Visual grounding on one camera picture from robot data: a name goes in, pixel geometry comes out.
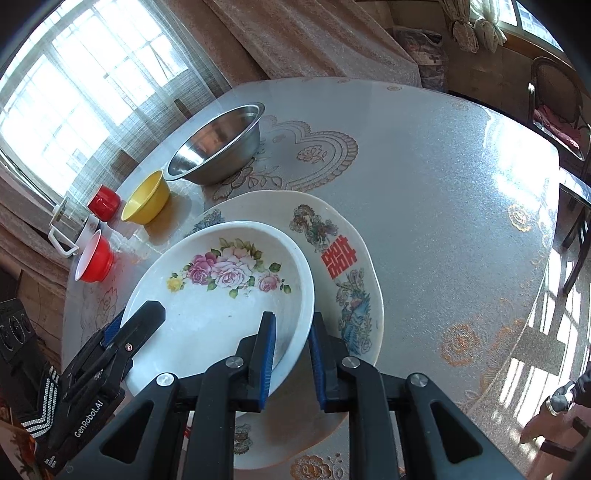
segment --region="logo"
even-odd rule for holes
[[[95,406],[92,407],[92,409],[90,410],[90,412],[86,416],[86,418],[84,420],[82,420],[82,424],[80,425],[80,428],[78,428],[78,430],[76,430],[74,432],[74,437],[80,438],[82,436],[84,431],[88,428],[88,425],[90,425],[90,422],[96,417],[96,414],[99,412],[100,408],[103,405],[104,405],[104,403],[101,402],[100,400],[98,400],[95,403]]]
[[[51,458],[47,458],[45,463],[51,468],[54,468],[56,466],[56,456],[52,455]]]

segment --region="yellow bowl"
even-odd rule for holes
[[[160,213],[170,195],[162,175],[161,170],[155,171],[135,189],[121,212],[121,220],[145,225]]]

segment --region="window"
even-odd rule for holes
[[[565,59],[562,48],[539,20],[515,0],[499,0],[501,28],[525,37],[540,47]]]
[[[215,98],[149,4],[64,1],[31,34],[0,79],[0,148],[40,180],[41,190],[50,191],[53,199],[66,194],[108,138],[129,144],[146,118],[152,130],[161,124],[174,130],[175,121],[185,121],[178,119],[179,112],[172,113],[174,121],[162,120],[162,106],[174,106],[179,95],[175,85],[203,86],[190,95],[201,102],[192,110]]]

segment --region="red chinese character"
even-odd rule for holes
[[[329,271],[330,278],[334,279],[353,265],[357,261],[357,257],[355,250],[349,246],[347,238],[339,235],[322,254],[322,261]]]
[[[347,258],[349,266],[353,265],[357,261],[357,257],[355,256],[356,252],[349,246],[349,241],[347,240],[347,237],[339,235],[335,242],[339,244],[341,251]]]

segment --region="white handle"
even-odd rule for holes
[[[64,250],[63,247],[60,245],[60,243],[57,241],[56,235],[59,236],[60,239],[66,245],[69,245],[71,247],[68,251]],[[53,225],[51,226],[51,229],[49,230],[49,234],[47,236],[49,237],[49,241],[51,242],[51,244],[56,248],[57,252],[66,258],[74,255],[79,249],[78,245],[72,242],[72,240],[70,240],[67,236],[61,233]]]

